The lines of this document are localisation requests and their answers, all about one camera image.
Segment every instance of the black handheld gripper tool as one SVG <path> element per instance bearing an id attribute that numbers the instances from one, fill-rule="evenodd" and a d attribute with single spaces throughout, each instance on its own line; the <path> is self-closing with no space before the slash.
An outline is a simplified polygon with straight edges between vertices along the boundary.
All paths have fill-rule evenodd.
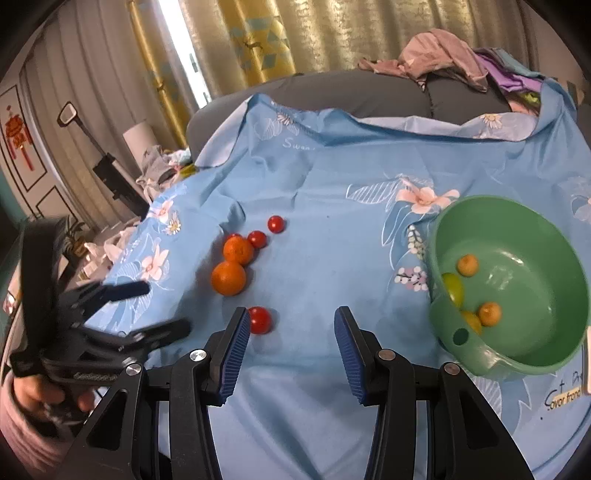
<path id="1" fill-rule="evenodd" d="M 416 402 L 427 401 L 427 480 L 532 480 L 521 452 L 470 378 L 455 363 L 413 365 L 360 330 L 348 307 L 335 336 L 351 392 L 378 405 L 365 480 L 412 480 Z"/>
<path id="2" fill-rule="evenodd" d="M 76 437 L 60 480 L 221 480 L 208 406 L 234 392 L 251 333 L 248 310 L 174 365 L 128 365 Z M 169 403 L 170 462 L 158 455 L 158 405 Z"/>
<path id="3" fill-rule="evenodd" d="M 146 295 L 150 285 L 91 282 L 61 292 L 58 265 L 65 231 L 66 218 L 39 219 L 24 227 L 24 334 L 10 361 L 16 377 L 43 374 L 64 387 L 66 400 L 46 405 L 46 414 L 55 424 L 76 432 L 88 417 L 74 400 L 81 392 L 111 385 L 128 364 L 145 362 L 152 350 L 186 337 L 191 328 L 185 319 L 169 320 L 121 337 L 86 327 L 85 322 L 107 302 Z"/>

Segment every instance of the window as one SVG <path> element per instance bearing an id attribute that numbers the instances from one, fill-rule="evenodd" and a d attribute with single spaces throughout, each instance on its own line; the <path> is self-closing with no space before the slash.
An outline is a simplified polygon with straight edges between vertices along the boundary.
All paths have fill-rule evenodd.
<path id="1" fill-rule="evenodd" d="M 181 7 L 178 4 L 178 0 L 158 0 L 158 2 L 160 3 L 166 26 L 173 39 L 174 48 L 181 60 L 195 100 L 197 100 L 199 108 L 203 108 L 212 101 L 212 98 L 209 95 L 209 90 L 207 89 L 207 85 L 205 85 L 205 79 L 197 63 L 197 57 L 193 49 L 193 43 L 191 43 L 187 25 L 184 21 L 183 13 L 181 12 Z"/>

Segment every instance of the green plastic bowl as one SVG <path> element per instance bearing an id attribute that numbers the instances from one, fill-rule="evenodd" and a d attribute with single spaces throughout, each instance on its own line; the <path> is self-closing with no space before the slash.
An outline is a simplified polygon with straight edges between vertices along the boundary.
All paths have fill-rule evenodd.
<path id="1" fill-rule="evenodd" d="M 479 271 L 459 275 L 462 256 L 478 258 Z M 445 348 L 478 376 L 513 372 L 541 375 L 565 365 L 579 348 L 589 314 L 583 268 L 566 238 L 548 220 L 501 197 L 458 200 L 437 218 L 428 243 L 430 319 Z M 479 336 L 452 303 L 441 275 L 457 274 L 462 310 L 486 301 L 503 315 Z"/>

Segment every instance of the pink sleeve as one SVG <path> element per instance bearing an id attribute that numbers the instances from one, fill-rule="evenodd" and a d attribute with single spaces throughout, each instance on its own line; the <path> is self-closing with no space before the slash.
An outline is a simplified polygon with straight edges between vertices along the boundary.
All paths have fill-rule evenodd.
<path id="1" fill-rule="evenodd" d="M 35 480 L 53 477 L 70 442 L 42 437 L 22 415 L 12 393 L 12 373 L 0 391 L 0 430 L 12 451 Z"/>

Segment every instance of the yellow curtain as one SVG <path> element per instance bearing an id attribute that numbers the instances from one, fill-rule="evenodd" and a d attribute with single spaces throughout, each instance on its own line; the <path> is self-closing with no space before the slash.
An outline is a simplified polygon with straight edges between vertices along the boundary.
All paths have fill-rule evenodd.
<path id="1" fill-rule="evenodd" d="M 434 27 L 472 47 L 503 47 L 526 65 L 534 55 L 519 0 L 180 0 L 180 5 L 212 96 L 294 72 L 352 69 L 360 57 L 397 58 L 413 35 Z M 271 63 L 265 63 L 267 53 L 281 60 L 274 69 L 265 68 Z"/>
<path id="2" fill-rule="evenodd" d="M 158 93 L 168 127 L 178 146 L 187 148 L 185 130 L 191 116 L 168 63 L 150 0 L 129 0 L 127 6 L 135 38 Z"/>

